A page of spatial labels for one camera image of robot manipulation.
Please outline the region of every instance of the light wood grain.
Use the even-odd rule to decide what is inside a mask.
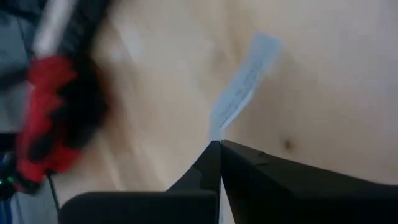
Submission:
[[[397,9],[382,0],[118,1],[93,52],[108,74],[110,118],[56,178],[61,203],[179,179],[204,150],[212,103],[255,30],[283,41],[284,53],[227,138],[398,184]]]

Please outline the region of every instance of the black cable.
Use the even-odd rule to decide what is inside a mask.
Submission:
[[[48,179],[49,179],[49,184],[50,184],[50,188],[51,188],[52,198],[53,198],[54,204],[55,204],[55,209],[57,210],[57,214],[59,214],[60,213],[60,203],[58,201],[57,193],[55,191],[55,186],[54,186],[54,182],[52,180],[51,175],[48,175]]]
[[[20,224],[25,224],[24,216],[22,215],[22,209],[21,209],[21,204],[19,202],[18,194],[15,194],[15,201],[16,201],[16,204],[17,204],[17,213],[18,213],[18,217],[19,217],[19,220],[20,220]]]

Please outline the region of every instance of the wooden surface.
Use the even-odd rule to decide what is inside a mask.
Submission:
[[[255,30],[284,53],[226,137],[398,184],[397,10],[394,0],[118,1],[93,52],[108,74],[110,118],[55,179],[60,202],[179,179],[204,150],[212,103]]]

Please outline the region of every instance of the black plastic object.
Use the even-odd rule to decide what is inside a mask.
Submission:
[[[204,199],[209,195],[202,195],[198,202],[197,192],[212,192],[216,209],[220,209],[220,166],[237,224],[398,221],[397,186],[368,182],[222,141],[212,142],[168,191],[77,196],[61,209],[61,224],[218,223],[218,212],[212,212],[213,201]]]
[[[111,2],[112,0],[78,1],[65,29],[58,53],[73,55],[88,53]]]
[[[61,224],[216,224],[220,201],[221,144],[212,142],[166,192],[88,193],[61,209]]]

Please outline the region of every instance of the gray fabric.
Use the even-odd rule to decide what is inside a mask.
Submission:
[[[11,200],[13,224],[57,224],[58,215],[49,182],[34,197],[18,193]]]

